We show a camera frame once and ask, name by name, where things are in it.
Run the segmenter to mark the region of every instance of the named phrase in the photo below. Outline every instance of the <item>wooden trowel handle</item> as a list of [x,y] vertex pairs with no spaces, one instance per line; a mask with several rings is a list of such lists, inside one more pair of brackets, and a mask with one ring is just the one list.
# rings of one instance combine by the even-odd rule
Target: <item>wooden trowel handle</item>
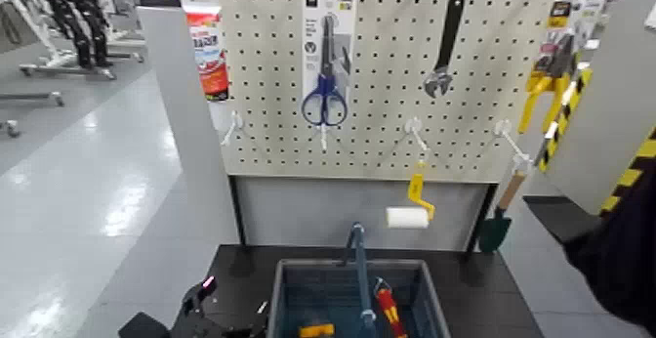
[[497,208],[502,210],[508,209],[508,206],[511,204],[511,201],[513,201],[514,194],[519,189],[521,183],[524,182],[524,179],[526,179],[525,173],[521,171],[514,171],[514,173],[512,174],[511,181],[508,183],[508,187],[506,188],[506,191],[501,196],[501,200],[499,200],[499,204],[497,205]]

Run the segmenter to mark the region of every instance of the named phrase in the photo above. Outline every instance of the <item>white pegboard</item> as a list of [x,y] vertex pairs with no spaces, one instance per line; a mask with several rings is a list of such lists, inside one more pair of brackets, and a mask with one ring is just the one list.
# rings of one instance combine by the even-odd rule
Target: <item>white pegboard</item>
[[224,148],[233,175],[407,180],[420,151],[403,126],[414,116],[430,147],[426,179],[499,182],[512,149],[492,129],[519,118],[531,61],[553,0],[467,0],[450,64],[451,91],[431,99],[447,0],[360,0],[349,118],[319,133],[300,113],[302,0],[222,0],[230,109],[243,131]]

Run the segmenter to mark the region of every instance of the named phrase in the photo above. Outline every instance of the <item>gray storage bin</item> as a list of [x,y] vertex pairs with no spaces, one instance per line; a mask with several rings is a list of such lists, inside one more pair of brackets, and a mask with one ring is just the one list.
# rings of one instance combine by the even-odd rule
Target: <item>gray storage bin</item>
[[[281,260],[278,263],[267,338],[296,338],[301,326],[333,323],[335,337],[365,337],[355,263],[337,260]],[[367,262],[369,285],[376,276],[392,288],[408,338],[450,338],[444,315],[421,260]],[[377,337],[393,338],[387,318],[370,293]]]

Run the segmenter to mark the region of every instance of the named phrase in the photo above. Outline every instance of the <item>glossy floor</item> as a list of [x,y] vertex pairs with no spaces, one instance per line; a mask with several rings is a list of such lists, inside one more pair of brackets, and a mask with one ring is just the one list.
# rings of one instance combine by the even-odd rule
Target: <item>glossy floor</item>
[[[0,136],[0,337],[116,337],[138,311],[170,325],[218,245],[216,219],[187,216],[153,72],[126,62],[113,82],[25,79],[4,66],[3,90],[58,89],[68,105],[0,103],[24,132]],[[595,302],[523,203],[509,214],[503,254],[546,337],[640,337]]]

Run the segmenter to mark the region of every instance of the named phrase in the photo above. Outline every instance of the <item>yellow and black striped tape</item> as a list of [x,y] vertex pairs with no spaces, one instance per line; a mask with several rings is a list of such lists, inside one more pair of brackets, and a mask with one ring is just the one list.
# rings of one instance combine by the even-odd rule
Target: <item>yellow and black striped tape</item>
[[604,201],[599,216],[605,217],[610,214],[622,201],[622,197],[637,183],[642,173],[653,166],[656,166],[656,127],[652,129],[647,140],[637,150],[631,166],[622,174],[613,193]]
[[581,71],[579,79],[576,81],[576,89],[574,90],[572,97],[569,99],[567,105],[565,105],[565,107],[560,111],[560,114],[554,120],[558,125],[555,129],[555,132],[553,132],[553,137],[549,139],[549,141],[545,145],[545,149],[542,155],[540,156],[540,160],[538,161],[538,168],[540,169],[540,171],[542,172],[547,171],[547,168],[549,166],[549,160],[554,157],[555,150],[558,148],[558,141],[565,134],[565,130],[567,130],[567,125],[569,124],[569,118],[572,115],[572,113],[576,110],[576,107],[579,106],[579,102],[581,101],[581,95],[583,95],[583,92],[586,90],[586,87],[590,83],[592,77],[593,77],[592,69],[585,68],[583,69],[583,71]]

